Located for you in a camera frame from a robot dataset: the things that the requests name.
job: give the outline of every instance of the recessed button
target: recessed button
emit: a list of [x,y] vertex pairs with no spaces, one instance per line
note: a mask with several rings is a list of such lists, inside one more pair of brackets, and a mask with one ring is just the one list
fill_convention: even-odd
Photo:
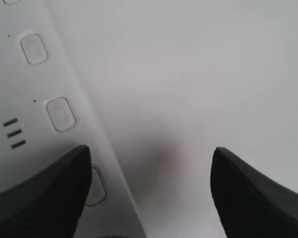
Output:
[[21,1],[21,0],[3,0],[3,2],[6,4],[14,4],[14,3],[17,3],[18,1]]
[[41,38],[37,34],[24,37],[21,40],[21,45],[29,64],[41,63],[48,58]]
[[50,101],[47,104],[47,110],[55,130],[66,130],[75,124],[74,115],[65,98],[57,98]]
[[94,206],[103,201],[106,197],[106,191],[95,168],[92,168],[92,174],[93,178],[91,181],[89,194],[85,202],[87,206]]

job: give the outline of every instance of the white button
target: white button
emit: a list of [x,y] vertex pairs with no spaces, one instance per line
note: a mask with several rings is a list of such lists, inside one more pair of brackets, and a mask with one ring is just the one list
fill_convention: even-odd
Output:
[[75,118],[68,101],[65,98],[57,98],[47,105],[55,130],[62,131],[75,124]]
[[89,194],[85,202],[87,206],[94,206],[103,201],[106,197],[106,191],[95,168],[92,168],[92,174],[93,178],[91,181]]
[[4,0],[4,3],[6,3],[6,4],[14,4],[14,3],[17,3],[18,1],[21,1],[21,0]]
[[41,63],[48,58],[41,38],[37,34],[24,37],[21,45],[29,64]]

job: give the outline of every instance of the black textured object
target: black textured object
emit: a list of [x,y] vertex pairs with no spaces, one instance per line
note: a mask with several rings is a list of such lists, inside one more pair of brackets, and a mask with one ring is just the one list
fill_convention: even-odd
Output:
[[298,194],[225,148],[213,156],[211,191],[228,238],[298,238]]
[[0,238],[72,238],[91,178],[89,148],[79,146],[33,178],[0,194],[0,206],[26,200],[17,212],[15,207],[1,207],[6,216],[15,214],[0,223]]

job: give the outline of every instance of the black dash marking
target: black dash marking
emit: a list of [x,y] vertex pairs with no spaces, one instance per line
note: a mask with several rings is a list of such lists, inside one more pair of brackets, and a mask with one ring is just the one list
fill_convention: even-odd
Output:
[[15,123],[17,123],[17,122],[18,122],[18,118],[14,118],[14,119],[12,119],[12,120],[9,120],[9,121],[3,123],[3,126],[6,127],[6,126],[8,126],[8,125],[12,125],[12,124],[15,124]]
[[18,147],[20,147],[21,145],[24,145],[24,144],[26,144],[26,141],[25,140],[22,140],[22,141],[14,144],[14,145],[11,145],[11,148],[12,149],[15,149],[15,148],[18,148]]
[[21,130],[21,129],[19,129],[19,130],[15,130],[15,131],[9,133],[7,136],[8,136],[8,138],[11,138],[11,137],[13,137],[13,136],[15,136],[15,135],[18,135],[18,134],[20,134],[20,133],[22,133],[22,130]]

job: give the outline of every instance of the white background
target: white background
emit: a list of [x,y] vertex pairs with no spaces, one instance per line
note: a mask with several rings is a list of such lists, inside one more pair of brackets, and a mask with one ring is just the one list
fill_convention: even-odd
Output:
[[224,146],[298,192],[298,0],[48,0],[149,238],[221,237]]

